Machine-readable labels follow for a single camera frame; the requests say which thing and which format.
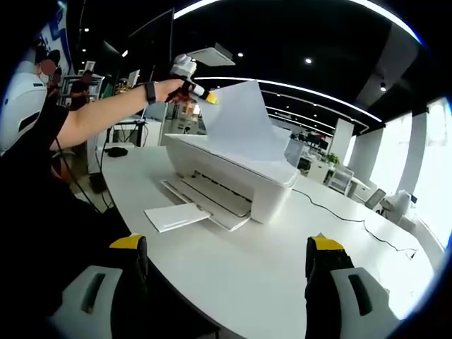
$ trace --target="window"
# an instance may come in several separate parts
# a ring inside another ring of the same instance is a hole
[[[408,156],[411,137],[411,113],[386,123],[370,181],[386,194],[397,193]]]
[[[347,152],[345,154],[344,158],[344,166],[348,166],[348,163],[350,162],[350,158],[352,157],[353,148],[355,146],[356,136],[353,136],[350,139],[350,143],[348,144]]]
[[[414,195],[419,217],[444,248],[452,230],[452,117],[446,98],[429,105],[427,140]]]

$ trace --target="hand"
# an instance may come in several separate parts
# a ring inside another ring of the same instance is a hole
[[[184,84],[183,80],[179,79],[170,79],[165,80],[160,83],[154,83],[155,89],[155,101],[165,102],[170,93],[173,93],[175,90],[178,90]],[[180,102],[188,102],[190,101],[190,97],[188,93],[183,93],[179,91],[175,97],[171,99],[170,102],[174,104],[178,104]]]

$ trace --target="white paper stack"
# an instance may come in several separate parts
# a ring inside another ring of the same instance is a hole
[[[144,213],[159,233],[187,226],[211,216],[210,213],[200,210],[195,203],[152,208],[145,210]]]

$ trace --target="white helmet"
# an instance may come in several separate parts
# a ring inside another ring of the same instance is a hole
[[[37,121],[47,96],[46,85],[34,73],[32,62],[20,63],[0,109],[0,155]]]

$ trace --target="potted plant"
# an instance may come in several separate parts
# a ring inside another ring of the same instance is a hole
[[[325,161],[334,166],[337,166],[340,164],[338,156],[334,153],[327,154],[327,156],[325,156]]]

